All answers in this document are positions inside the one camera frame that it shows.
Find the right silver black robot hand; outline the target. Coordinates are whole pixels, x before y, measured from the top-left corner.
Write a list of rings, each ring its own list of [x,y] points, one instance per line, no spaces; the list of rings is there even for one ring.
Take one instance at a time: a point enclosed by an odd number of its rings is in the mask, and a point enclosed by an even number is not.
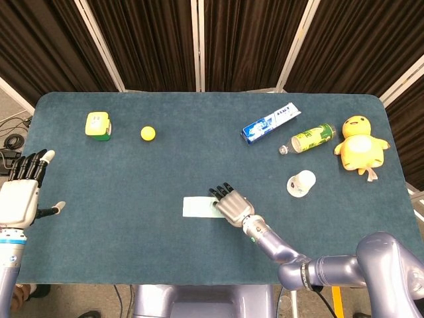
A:
[[[209,188],[209,193],[216,199],[213,206],[234,227],[242,227],[243,221],[254,215],[253,205],[227,182]]]

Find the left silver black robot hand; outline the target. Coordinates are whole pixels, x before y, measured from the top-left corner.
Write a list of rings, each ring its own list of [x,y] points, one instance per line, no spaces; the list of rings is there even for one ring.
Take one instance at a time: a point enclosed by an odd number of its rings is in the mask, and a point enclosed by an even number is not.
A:
[[[46,169],[54,157],[54,150],[42,149],[15,161],[0,188],[0,228],[25,230],[36,219],[57,215],[63,210],[64,201],[50,208],[38,207]]]

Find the white paper sheet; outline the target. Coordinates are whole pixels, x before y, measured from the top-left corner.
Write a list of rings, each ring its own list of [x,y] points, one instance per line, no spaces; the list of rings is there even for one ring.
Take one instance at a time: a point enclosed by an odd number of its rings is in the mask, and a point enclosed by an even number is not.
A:
[[[215,197],[184,197],[182,216],[187,218],[223,219],[222,213],[214,206]]]

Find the floral white paper cup stack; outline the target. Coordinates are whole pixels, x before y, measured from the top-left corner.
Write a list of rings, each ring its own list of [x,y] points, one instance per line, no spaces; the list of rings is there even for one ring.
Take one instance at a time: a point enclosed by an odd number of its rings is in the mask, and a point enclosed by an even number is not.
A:
[[[286,188],[290,195],[300,198],[309,193],[315,182],[315,174],[310,170],[303,170],[288,180]]]

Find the blue white toothpaste box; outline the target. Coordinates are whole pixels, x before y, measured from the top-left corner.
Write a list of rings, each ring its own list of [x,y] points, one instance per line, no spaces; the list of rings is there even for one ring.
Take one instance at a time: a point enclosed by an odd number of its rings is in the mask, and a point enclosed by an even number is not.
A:
[[[245,126],[240,135],[247,144],[252,144],[300,114],[301,111],[290,102],[273,113]]]

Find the dark shoe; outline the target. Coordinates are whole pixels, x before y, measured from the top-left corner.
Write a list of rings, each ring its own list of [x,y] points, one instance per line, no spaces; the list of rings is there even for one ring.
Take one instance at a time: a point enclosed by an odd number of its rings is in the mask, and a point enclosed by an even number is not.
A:
[[[16,284],[13,290],[10,310],[16,312],[26,301],[32,298],[46,297],[50,290],[50,284]]]

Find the grey robot torso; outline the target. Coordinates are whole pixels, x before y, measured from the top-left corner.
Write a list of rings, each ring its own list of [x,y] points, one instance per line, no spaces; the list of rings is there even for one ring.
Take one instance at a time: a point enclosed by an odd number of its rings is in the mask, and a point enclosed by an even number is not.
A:
[[[265,285],[136,287],[132,318],[277,318],[274,289]]]

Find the green label plastic bottle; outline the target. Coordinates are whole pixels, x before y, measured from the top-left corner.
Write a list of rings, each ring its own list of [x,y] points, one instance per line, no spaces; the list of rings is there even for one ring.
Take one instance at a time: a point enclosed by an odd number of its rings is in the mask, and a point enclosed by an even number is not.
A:
[[[336,128],[329,123],[320,124],[317,127],[307,129],[292,136],[286,144],[279,147],[281,155],[289,153],[300,154],[323,143],[329,142],[336,135]]]

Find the yellow green toy cube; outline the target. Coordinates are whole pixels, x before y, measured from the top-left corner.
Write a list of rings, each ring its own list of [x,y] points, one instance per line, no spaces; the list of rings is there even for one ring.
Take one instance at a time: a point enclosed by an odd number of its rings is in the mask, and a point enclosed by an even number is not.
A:
[[[112,122],[108,112],[90,112],[85,123],[85,134],[97,141],[108,141],[111,138]]]

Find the blue felt table cover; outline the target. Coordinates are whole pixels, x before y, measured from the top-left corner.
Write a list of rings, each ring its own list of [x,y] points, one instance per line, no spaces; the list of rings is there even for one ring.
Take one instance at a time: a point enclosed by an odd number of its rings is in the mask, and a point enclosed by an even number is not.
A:
[[[292,102],[301,114],[247,144],[241,130]],[[108,112],[111,138],[85,134],[90,112]],[[183,198],[227,182],[288,244],[310,258],[354,254],[386,231],[424,260],[395,147],[378,179],[346,171],[333,140],[282,156],[280,145],[321,123],[340,128],[364,115],[392,141],[384,106],[372,95],[302,93],[60,93],[36,104],[25,154],[56,155],[39,205],[65,201],[27,232],[19,274],[40,284],[275,284],[278,265],[225,219],[182,216]],[[140,137],[144,126],[156,137]],[[304,197],[287,191],[303,170],[316,176]]]

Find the yellow plush duck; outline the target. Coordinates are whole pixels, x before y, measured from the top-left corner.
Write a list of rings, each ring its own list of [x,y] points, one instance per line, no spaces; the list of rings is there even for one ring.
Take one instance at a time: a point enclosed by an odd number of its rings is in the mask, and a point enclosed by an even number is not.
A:
[[[342,126],[344,140],[334,149],[334,155],[341,157],[345,170],[356,170],[360,176],[368,172],[368,182],[378,179],[374,169],[384,164],[384,151],[390,148],[388,141],[373,137],[371,130],[365,116],[348,118]]]

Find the dark curtain screen panel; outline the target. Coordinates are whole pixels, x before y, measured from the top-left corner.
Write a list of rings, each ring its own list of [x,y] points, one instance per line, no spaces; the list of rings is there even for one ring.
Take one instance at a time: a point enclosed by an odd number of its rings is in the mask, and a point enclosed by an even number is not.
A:
[[[196,90],[191,0],[77,1],[126,90]]]
[[[387,108],[405,180],[424,191],[424,75]]]
[[[309,0],[204,0],[206,91],[276,86]]]
[[[321,0],[284,89],[381,96],[424,55],[424,0]]]
[[[0,0],[0,78],[31,106],[55,91],[117,91],[74,0]]]

